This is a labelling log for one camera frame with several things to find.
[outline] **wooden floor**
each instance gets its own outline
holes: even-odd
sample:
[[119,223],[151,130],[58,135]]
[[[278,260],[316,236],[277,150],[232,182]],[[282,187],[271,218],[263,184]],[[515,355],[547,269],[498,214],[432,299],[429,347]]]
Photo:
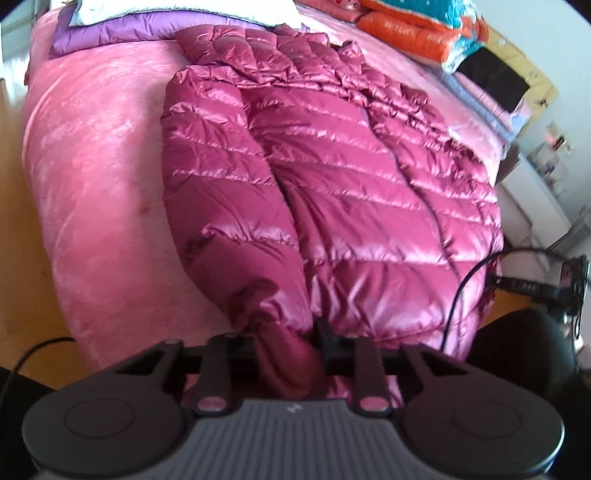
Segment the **wooden floor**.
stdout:
[[[69,335],[21,166],[19,124],[18,109],[0,91],[0,367],[9,369],[36,343]],[[486,322],[528,305],[527,299],[499,293]],[[73,344],[40,351],[22,372],[53,388],[88,374]]]

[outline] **pink down jacket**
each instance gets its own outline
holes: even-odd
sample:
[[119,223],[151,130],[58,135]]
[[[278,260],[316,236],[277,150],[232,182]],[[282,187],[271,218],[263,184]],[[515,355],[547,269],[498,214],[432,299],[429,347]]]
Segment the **pink down jacket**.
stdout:
[[[161,121],[170,229],[195,285],[254,336],[268,385],[346,396],[307,341],[320,317],[379,346],[438,347],[461,279],[502,233],[484,165],[427,95],[325,34],[199,25],[177,41],[191,65]],[[489,304],[484,275],[454,316],[459,358]]]

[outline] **pink fleece blanket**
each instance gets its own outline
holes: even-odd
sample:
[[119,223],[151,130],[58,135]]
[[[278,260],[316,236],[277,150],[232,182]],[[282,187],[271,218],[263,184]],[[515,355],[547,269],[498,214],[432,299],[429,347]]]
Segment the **pink fleece blanket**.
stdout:
[[[425,90],[493,181],[500,142],[442,85],[355,26],[301,11],[312,30],[356,40],[369,64]],[[176,42],[153,41],[49,61],[56,20],[50,12],[33,32],[23,163],[72,334],[100,368],[162,339],[202,344],[228,331],[183,272],[162,202],[159,118],[186,58]]]

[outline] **black cable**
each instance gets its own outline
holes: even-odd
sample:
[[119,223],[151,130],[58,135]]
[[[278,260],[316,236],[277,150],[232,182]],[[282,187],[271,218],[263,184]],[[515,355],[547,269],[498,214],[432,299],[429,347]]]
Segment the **black cable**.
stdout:
[[6,378],[6,381],[4,382],[4,385],[2,386],[2,390],[0,391],[0,417],[2,416],[2,408],[4,406],[4,402],[6,402],[8,389],[9,389],[11,383],[16,378],[16,376],[17,376],[18,372],[20,371],[20,369],[22,368],[22,366],[26,363],[27,360],[29,360],[29,358],[31,358],[31,355],[33,355],[35,352],[38,352],[39,350],[45,348],[46,346],[54,345],[56,343],[63,343],[63,342],[75,342],[75,340],[72,337],[58,337],[58,338],[52,338],[50,340],[45,340],[44,342],[38,343],[34,347],[30,348],[28,351],[26,351],[26,353],[22,357],[20,357],[16,366],[8,374],[8,377]]
[[579,363],[579,356],[577,354],[577,340],[579,340],[579,336],[580,336],[580,327],[581,324],[581,315],[577,315],[577,318],[570,322],[570,339],[573,343],[573,352],[574,352],[574,361],[576,364]]
[[[571,260],[560,255],[560,254],[556,254],[554,252],[548,252],[546,250],[544,250],[543,248],[535,248],[535,247],[517,247],[517,248],[512,248],[509,251],[507,250],[503,250],[500,252],[495,252],[491,255],[488,255],[487,257],[485,257],[483,260],[479,261],[474,268],[472,268],[468,274],[464,277],[464,280],[462,280],[460,282],[460,286],[457,288],[457,292],[456,292],[456,296],[453,298],[453,302],[452,302],[452,308],[449,311],[449,317],[447,318],[447,322],[445,325],[445,330],[443,331],[443,340],[441,341],[441,347],[439,347],[439,351],[440,352],[444,352],[445,351],[445,347],[447,346],[447,339],[449,337],[449,333],[452,329],[452,321],[453,321],[453,313],[456,310],[456,306],[457,306],[457,302],[460,299],[460,295],[462,294],[462,291],[464,290],[464,288],[466,288],[466,285],[468,284],[468,282],[472,279],[472,277],[474,275],[476,275],[476,273],[478,273],[478,271],[484,267],[485,265],[488,265],[490,262],[492,262],[493,260],[496,260],[499,257],[504,257],[506,255],[512,255],[512,254],[517,254],[520,252],[532,252],[532,253],[537,253],[537,254],[543,254],[546,255],[546,257],[550,257],[553,258],[554,260],[558,260],[561,261],[563,263],[568,263],[571,265],[571,267],[573,267],[573,270],[577,271],[580,270],[577,266],[572,265],[571,264]],[[586,274],[584,272],[581,271],[577,271],[577,273],[581,274],[582,276],[585,277],[585,281],[587,282],[588,286],[591,286],[591,280],[589,280],[588,277],[586,277]],[[580,336],[580,322],[581,322],[581,316],[579,315],[577,317],[577,320],[575,320],[575,322],[577,323],[577,325],[573,324],[573,334],[577,335],[577,339]]]

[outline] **white wall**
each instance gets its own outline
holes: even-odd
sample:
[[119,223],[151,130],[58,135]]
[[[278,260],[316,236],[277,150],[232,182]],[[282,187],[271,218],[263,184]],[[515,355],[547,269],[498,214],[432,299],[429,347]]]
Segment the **white wall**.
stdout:
[[591,203],[591,25],[564,0],[474,0],[488,23],[520,48],[557,86],[558,99],[524,134],[529,153],[554,120],[573,143],[559,201],[571,219]]

